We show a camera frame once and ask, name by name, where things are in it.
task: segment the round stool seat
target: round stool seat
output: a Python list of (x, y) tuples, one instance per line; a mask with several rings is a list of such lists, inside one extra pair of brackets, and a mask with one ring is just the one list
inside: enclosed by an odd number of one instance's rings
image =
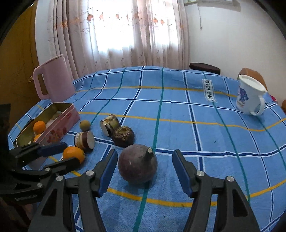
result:
[(203, 64), (203, 63), (190, 63), (190, 69), (205, 71), (215, 74), (221, 74), (221, 70), (215, 66)]

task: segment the curtain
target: curtain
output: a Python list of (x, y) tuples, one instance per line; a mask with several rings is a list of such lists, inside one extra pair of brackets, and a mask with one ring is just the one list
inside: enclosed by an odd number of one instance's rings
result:
[(183, 0), (50, 0), (51, 57), (63, 54), (71, 77), (98, 70), (189, 65)]

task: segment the open container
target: open container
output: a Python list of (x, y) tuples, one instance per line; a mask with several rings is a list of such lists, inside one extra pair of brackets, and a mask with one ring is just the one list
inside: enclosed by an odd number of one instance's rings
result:
[[(58, 112), (62, 112), (41, 134), (37, 139), (40, 145), (49, 145), (59, 142), (65, 134), (80, 120), (80, 116), (72, 103), (52, 103), (36, 118), (28, 122), (24, 129), (20, 132), (13, 145), (20, 147), (29, 144), (34, 139), (34, 124), (43, 121), (47, 124), (52, 117)], [(46, 158), (40, 157), (29, 164), (33, 170), (39, 170)]]

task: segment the orange fruit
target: orange fruit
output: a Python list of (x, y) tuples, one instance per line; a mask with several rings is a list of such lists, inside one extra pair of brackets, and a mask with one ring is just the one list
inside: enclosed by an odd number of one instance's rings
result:
[(44, 132), (46, 129), (46, 124), (43, 121), (38, 121), (34, 124), (33, 130), (36, 135), (39, 135)]
[(35, 136), (35, 138), (34, 138), (34, 142), (36, 142), (36, 141), (37, 141), (37, 139), (38, 139), (40, 136), (41, 136), (41, 134), (36, 135), (36, 136)]
[(84, 151), (78, 147), (67, 147), (63, 151), (63, 159), (68, 159), (72, 157), (77, 158), (80, 161), (80, 163), (82, 163), (85, 158)]

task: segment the pink pitcher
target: pink pitcher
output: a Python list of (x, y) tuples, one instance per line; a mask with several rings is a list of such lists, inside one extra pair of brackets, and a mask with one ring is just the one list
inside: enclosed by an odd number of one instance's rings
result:
[[(43, 95), (40, 87), (38, 75), (41, 73), (49, 93), (47, 95)], [(37, 94), (42, 100), (51, 99), (52, 102), (63, 102), (76, 92), (63, 55), (56, 56), (35, 68), (33, 80)]]

